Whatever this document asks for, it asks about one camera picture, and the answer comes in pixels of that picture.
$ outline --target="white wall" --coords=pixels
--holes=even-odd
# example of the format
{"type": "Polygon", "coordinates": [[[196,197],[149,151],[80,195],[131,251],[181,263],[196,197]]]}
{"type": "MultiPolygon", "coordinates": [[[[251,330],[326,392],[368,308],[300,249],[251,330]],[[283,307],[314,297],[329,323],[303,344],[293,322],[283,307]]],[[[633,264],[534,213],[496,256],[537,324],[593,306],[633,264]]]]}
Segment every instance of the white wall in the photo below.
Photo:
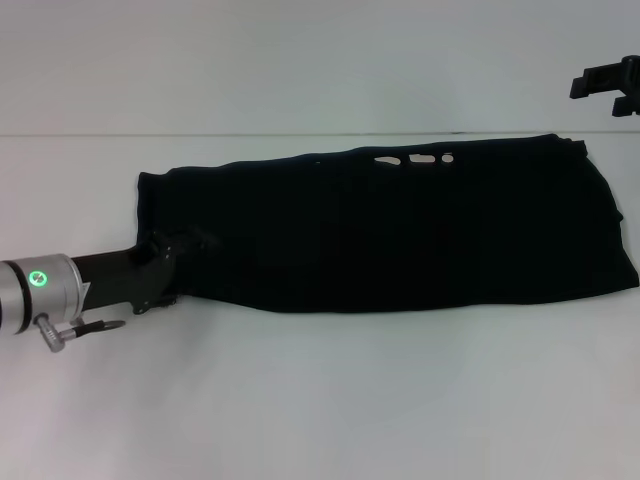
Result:
{"type": "Polygon", "coordinates": [[[640,130],[634,0],[3,0],[0,134],[640,130]]]}

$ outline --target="hole in fabric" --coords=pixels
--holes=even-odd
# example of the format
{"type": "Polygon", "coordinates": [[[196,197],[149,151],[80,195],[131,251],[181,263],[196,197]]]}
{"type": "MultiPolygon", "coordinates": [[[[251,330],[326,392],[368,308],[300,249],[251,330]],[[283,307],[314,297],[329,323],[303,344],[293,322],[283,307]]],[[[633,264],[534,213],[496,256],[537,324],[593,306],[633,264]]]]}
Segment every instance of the hole in fabric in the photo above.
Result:
{"type": "Polygon", "coordinates": [[[436,157],[433,155],[409,155],[409,160],[413,163],[436,163],[436,157]]]}
{"type": "Polygon", "coordinates": [[[388,163],[390,165],[400,165],[400,159],[396,158],[396,157],[378,157],[375,159],[376,162],[380,162],[380,163],[388,163]]]}

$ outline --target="green light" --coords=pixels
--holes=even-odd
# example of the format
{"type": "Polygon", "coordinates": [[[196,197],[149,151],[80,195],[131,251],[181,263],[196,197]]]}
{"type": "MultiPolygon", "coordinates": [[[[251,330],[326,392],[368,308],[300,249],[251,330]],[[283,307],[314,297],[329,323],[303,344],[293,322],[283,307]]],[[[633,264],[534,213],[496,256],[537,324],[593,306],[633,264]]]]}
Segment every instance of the green light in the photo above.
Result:
{"type": "Polygon", "coordinates": [[[47,284],[47,274],[39,270],[34,270],[29,274],[29,282],[34,287],[44,287],[47,284]]]}

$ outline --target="black cloth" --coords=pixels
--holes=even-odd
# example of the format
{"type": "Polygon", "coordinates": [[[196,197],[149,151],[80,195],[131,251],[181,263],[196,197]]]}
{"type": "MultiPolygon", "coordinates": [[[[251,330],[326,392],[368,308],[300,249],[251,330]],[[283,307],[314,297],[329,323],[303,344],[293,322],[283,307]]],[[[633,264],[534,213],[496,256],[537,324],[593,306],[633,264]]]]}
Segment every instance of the black cloth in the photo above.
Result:
{"type": "Polygon", "coordinates": [[[139,179],[140,238],[195,226],[221,242],[181,265],[183,293],[278,312],[534,304],[637,287],[621,220],[584,143],[556,135],[139,179]],[[401,165],[375,160],[386,156],[401,165]]]}

